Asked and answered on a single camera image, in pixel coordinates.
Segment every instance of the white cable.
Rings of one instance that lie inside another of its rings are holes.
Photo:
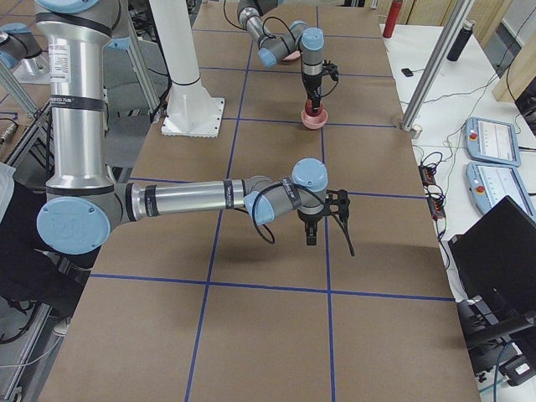
[[[29,362],[29,363],[24,363],[24,364],[9,364],[7,366],[2,366],[0,365],[0,369],[15,369],[15,368],[18,368],[18,367],[26,367],[26,366],[30,366],[34,363],[37,363],[39,360],[41,360],[42,358],[44,358],[47,354],[49,354],[50,352],[52,352],[54,350],[54,348],[56,346],[58,346],[58,343],[59,341],[61,341],[63,339],[63,337],[58,337],[58,339],[56,339],[56,342],[54,342],[54,345],[52,345],[50,347],[49,350],[47,350],[45,353],[43,353],[41,356],[39,356],[38,358],[36,358],[35,360]]]

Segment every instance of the black cylinder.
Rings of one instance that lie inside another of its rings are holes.
[[[456,37],[456,40],[451,47],[451,51],[446,56],[447,60],[457,61],[460,58],[460,54],[463,51],[463,48],[466,47],[467,41],[472,35],[472,27],[474,25],[474,21],[465,21],[463,23],[463,27],[461,28],[460,33]]]

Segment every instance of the black electronic device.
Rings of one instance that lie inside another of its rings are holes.
[[[497,318],[482,334],[509,335],[536,368],[534,220],[507,196],[449,247],[467,295],[481,296]]]

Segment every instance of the red cylinder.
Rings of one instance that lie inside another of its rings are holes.
[[[391,9],[385,21],[384,38],[390,38],[393,36],[394,26],[396,25],[396,19],[399,17],[400,10],[402,9],[402,0],[393,0],[391,3]]]

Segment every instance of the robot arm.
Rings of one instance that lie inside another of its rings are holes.
[[[302,220],[332,214],[324,205],[326,168],[313,159],[300,161],[291,178],[280,182],[253,177],[169,187],[114,183],[102,149],[102,50],[116,30],[123,35],[126,5],[122,0],[36,3],[38,27],[49,39],[54,120],[54,176],[47,182],[48,202],[37,221],[48,245],[83,254],[102,245],[119,224],[160,214],[245,206],[255,224],[293,209]]]
[[[23,61],[31,75],[45,74],[48,66],[42,53],[34,34],[23,23],[8,23],[0,27],[0,63],[8,69]]]
[[[248,31],[259,47],[259,58],[265,67],[280,63],[292,53],[301,52],[301,80],[307,93],[304,124],[325,123],[327,114],[322,115],[322,77],[330,75],[338,82],[338,67],[323,58],[324,35],[321,29],[311,28],[297,20],[288,26],[288,33],[277,37],[260,18],[283,3],[284,0],[240,0],[237,13],[240,26]]]

